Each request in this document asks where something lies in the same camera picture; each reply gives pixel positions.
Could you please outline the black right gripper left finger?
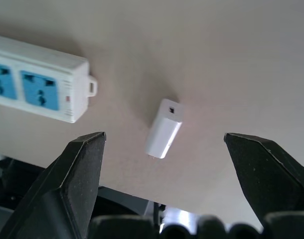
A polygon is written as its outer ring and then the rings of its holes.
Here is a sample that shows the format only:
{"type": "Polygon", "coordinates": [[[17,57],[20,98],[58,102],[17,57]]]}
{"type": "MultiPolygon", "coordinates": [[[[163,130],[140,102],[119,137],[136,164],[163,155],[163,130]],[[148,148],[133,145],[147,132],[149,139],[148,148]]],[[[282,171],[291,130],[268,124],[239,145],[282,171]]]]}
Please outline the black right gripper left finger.
{"type": "Polygon", "coordinates": [[[105,143],[104,132],[69,142],[32,184],[0,239],[86,239],[105,143]]]}

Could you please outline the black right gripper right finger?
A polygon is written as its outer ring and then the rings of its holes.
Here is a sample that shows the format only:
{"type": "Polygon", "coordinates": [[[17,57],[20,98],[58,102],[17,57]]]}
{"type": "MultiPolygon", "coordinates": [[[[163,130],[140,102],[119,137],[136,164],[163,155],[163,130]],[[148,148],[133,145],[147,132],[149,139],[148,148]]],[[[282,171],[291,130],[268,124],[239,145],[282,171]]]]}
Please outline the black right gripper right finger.
{"type": "Polygon", "coordinates": [[[226,133],[224,142],[260,223],[304,226],[304,167],[269,139],[226,133]]]}

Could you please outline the white power strip blue sockets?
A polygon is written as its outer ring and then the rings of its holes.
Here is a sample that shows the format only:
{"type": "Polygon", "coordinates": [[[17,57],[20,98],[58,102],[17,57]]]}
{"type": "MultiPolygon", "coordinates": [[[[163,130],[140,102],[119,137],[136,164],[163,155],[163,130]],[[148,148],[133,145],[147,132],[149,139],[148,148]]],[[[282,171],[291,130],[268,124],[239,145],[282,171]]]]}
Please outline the white power strip blue sockets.
{"type": "Polygon", "coordinates": [[[0,36],[0,105],[75,123],[97,91],[86,58],[0,36]]]}

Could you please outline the white charger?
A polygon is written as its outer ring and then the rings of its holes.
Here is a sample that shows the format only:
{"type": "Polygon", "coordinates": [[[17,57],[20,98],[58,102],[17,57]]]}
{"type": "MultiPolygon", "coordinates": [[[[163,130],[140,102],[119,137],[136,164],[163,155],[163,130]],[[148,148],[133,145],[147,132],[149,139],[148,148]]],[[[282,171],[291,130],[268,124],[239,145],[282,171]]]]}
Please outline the white charger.
{"type": "Polygon", "coordinates": [[[163,99],[148,133],[145,153],[155,158],[165,158],[182,122],[182,104],[163,99]]]}

